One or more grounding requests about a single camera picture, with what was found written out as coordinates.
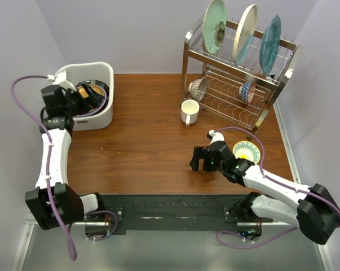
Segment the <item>clear glass dish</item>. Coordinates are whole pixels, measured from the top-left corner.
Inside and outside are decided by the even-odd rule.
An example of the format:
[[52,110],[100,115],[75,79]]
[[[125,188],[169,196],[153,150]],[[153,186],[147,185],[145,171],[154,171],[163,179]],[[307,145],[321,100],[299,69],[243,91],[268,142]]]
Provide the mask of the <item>clear glass dish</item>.
[[82,98],[92,107],[99,107],[104,100],[103,89],[100,86],[90,85],[92,92],[86,91],[83,86],[77,88]]

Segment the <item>lavender plate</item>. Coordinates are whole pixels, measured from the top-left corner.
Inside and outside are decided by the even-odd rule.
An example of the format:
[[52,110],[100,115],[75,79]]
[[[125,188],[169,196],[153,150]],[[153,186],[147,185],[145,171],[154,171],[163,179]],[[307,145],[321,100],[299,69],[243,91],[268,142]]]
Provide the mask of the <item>lavender plate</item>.
[[104,90],[104,97],[103,97],[103,100],[102,100],[102,102],[101,102],[101,106],[100,106],[100,108],[99,108],[99,110],[98,110],[98,112],[100,112],[102,109],[104,109],[105,108],[105,105],[106,105],[106,103],[107,103],[107,101],[108,101],[108,94],[107,94],[107,92]]

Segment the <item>yellow patterned plate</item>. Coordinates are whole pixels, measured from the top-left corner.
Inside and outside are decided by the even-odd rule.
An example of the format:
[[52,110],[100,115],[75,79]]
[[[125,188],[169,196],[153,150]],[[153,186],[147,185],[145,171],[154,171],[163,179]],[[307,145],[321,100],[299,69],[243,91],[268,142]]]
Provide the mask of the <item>yellow patterned plate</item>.
[[[94,97],[99,97],[100,95],[102,97],[104,97],[104,90],[103,88],[101,88],[100,86],[97,85],[90,85],[90,88],[92,88],[93,92],[95,92]],[[88,92],[82,87],[78,87],[77,91],[80,93],[80,95],[82,96],[82,98],[87,99],[90,97],[90,95],[88,94]]]

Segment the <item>black striped plate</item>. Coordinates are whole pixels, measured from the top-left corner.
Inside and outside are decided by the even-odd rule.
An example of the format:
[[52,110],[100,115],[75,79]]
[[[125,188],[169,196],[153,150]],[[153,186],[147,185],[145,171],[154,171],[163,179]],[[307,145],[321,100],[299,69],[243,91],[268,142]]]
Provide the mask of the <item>black striped plate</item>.
[[82,85],[86,89],[88,87],[88,84],[101,86],[107,92],[108,100],[109,100],[109,86],[105,82],[102,82],[102,81],[99,81],[99,80],[87,80],[87,81],[79,83],[78,85]]

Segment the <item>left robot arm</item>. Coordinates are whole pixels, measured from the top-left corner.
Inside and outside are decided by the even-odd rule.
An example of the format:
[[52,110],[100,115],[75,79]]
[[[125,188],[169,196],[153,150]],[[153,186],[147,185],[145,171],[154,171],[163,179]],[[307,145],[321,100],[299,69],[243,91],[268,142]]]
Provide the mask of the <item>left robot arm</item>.
[[88,81],[76,90],[50,85],[41,90],[45,103],[40,112],[39,130],[43,141],[41,171],[35,189],[25,194],[25,202],[43,230],[58,227],[61,218],[68,225],[87,215],[101,221],[106,215],[98,192],[78,195],[68,185],[68,151],[72,141],[74,117],[93,113],[107,98],[105,90]]

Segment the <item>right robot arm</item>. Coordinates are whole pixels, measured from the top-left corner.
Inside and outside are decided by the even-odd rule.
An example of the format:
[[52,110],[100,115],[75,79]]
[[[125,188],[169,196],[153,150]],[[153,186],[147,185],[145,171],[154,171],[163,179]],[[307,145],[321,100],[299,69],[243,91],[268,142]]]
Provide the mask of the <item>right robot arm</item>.
[[224,141],[196,146],[189,165],[194,172],[220,172],[229,182],[253,189],[234,211],[245,221],[271,218],[299,229],[309,240],[324,245],[340,227],[340,209],[321,184],[307,186],[274,175],[258,164],[237,158]]

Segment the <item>white plastic bin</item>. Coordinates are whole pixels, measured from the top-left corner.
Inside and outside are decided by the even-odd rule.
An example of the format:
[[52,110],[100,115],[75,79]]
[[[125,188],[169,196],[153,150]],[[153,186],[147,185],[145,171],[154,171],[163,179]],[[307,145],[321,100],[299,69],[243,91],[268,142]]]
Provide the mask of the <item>white plastic bin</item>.
[[96,115],[87,117],[74,117],[74,131],[103,129],[107,127],[113,119],[113,96],[114,96],[114,74],[113,68],[106,62],[92,62],[81,64],[69,64],[59,68],[55,75],[66,71],[67,79],[73,85],[82,81],[99,80],[109,86],[109,100],[105,109]]

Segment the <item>yellow blue small bowl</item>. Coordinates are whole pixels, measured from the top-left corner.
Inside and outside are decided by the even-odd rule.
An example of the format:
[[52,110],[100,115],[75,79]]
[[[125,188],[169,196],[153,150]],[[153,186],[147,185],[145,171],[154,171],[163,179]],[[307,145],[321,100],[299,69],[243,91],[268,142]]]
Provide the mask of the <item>yellow blue small bowl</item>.
[[258,164],[261,159],[259,148],[249,141],[237,142],[233,146],[232,152],[236,158],[246,159],[254,164]]

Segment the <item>red patterned bowl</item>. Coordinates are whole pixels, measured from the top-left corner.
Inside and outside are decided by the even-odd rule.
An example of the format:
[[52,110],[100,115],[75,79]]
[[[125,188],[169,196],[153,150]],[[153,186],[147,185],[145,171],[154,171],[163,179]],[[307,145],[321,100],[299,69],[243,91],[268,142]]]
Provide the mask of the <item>red patterned bowl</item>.
[[194,100],[197,102],[202,101],[207,91],[206,78],[200,78],[191,82],[188,91]]

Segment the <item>metal dish rack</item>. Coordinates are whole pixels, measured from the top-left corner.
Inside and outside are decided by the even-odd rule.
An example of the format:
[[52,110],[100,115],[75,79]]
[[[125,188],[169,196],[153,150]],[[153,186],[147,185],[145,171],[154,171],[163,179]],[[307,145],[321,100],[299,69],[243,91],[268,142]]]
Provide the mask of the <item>metal dish rack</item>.
[[[180,100],[191,97],[188,87],[193,80],[189,77],[188,63],[191,59],[196,60],[201,67],[199,78],[207,80],[207,91],[200,107],[254,134],[292,77],[303,47],[281,39],[275,64],[266,77],[259,64],[261,31],[254,32],[254,40],[244,62],[236,65],[232,59],[232,46],[238,24],[227,21],[224,43],[217,53],[211,55],[203,43],[203,21],[203,18],[199,18],[185,36]],[[239,95],[239,88],[248,81],[256,84],[250,104],[243,102]]]

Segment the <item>blue zigzag bowl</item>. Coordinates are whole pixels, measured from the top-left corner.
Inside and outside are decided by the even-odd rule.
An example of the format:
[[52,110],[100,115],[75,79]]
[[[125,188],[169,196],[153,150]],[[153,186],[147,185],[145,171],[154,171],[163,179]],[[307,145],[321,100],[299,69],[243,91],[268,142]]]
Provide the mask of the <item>blue zigzag bowl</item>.
[[250,104],[254,98],[256,84],[248,81],[239,88],[239,95],[243,102]]

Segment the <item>mint flower plate in rack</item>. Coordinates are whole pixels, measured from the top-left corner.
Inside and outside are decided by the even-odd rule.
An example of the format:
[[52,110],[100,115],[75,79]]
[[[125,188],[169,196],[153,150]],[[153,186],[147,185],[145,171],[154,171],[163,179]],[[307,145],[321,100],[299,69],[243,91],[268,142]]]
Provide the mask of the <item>mint flower plate in rack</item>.
[[226,32],[227,11],[223,0],[213,0],[208,5],[203,26],[202,36],[207,53],[215,54],[224,41]]

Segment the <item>beige blue plate in rack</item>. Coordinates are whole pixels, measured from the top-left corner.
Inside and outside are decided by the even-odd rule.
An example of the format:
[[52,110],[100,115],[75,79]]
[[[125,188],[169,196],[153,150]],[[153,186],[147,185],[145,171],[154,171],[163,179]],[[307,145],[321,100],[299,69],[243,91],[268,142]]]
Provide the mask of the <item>beige blue plate in rack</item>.
[[244,61],[253,41],[254,31],[257,26],[257,15],[258,9],[256,4],[248,6],[242,14],[236,29],[232,50],[232,58],[236,65],[240,65]]

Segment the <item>teal glass plate in rack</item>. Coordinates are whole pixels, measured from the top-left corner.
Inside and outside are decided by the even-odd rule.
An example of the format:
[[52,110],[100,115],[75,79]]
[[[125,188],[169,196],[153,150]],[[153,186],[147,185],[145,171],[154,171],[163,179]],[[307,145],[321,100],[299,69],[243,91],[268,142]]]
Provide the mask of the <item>teal glass plate in rack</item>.
[[275,63],[281,40],[281,19],[276,15],[263,33],[259,51],[259,64],[267,77]]

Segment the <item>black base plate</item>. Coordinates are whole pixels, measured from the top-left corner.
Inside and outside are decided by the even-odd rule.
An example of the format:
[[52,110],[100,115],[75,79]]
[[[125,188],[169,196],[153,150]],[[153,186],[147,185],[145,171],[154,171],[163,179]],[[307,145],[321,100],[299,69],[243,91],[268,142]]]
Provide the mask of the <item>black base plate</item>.
[[111,229],[116,235],[130,230],[220,231],[238,224],[272,222],[270,218],[244,218],[234,208],[244,195],[103,195],[104,208],[115,213]]

